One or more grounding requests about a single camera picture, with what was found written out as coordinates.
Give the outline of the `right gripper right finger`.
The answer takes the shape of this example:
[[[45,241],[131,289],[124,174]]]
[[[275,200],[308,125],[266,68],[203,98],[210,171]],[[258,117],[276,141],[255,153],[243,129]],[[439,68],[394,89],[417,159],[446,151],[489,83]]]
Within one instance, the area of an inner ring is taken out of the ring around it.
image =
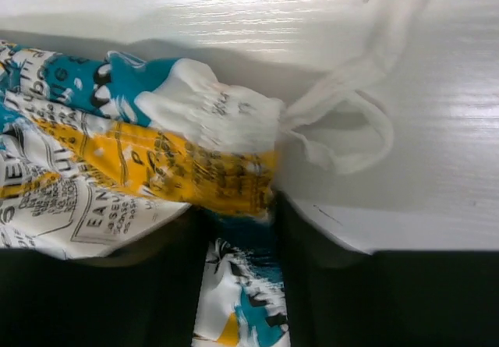
[[[349,251],[275,204],[294,346],[495,346],[498,255]]]

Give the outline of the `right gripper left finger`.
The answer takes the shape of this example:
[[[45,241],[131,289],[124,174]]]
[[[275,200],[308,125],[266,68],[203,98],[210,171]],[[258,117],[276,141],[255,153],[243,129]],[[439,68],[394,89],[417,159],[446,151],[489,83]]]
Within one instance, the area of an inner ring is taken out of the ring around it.
[[[191,208],[96,260],[1,251],[4,346],[188,346],[208,232]]]

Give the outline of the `white teal yellow patterned shorts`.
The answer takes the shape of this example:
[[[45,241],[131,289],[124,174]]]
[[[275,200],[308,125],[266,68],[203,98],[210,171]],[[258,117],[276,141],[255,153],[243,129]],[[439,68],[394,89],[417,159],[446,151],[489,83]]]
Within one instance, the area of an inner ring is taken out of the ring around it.
[[[348,175],[387,157],[390,119],[364,89],[405,49],[426,0],[383,0],[366,50],[292,104],[221,83],[191,58],[102,60],[1,43],[1,240],[101,264],[199,207],[208,244],[193,337],[291,343],[274,231],[281,146]]]

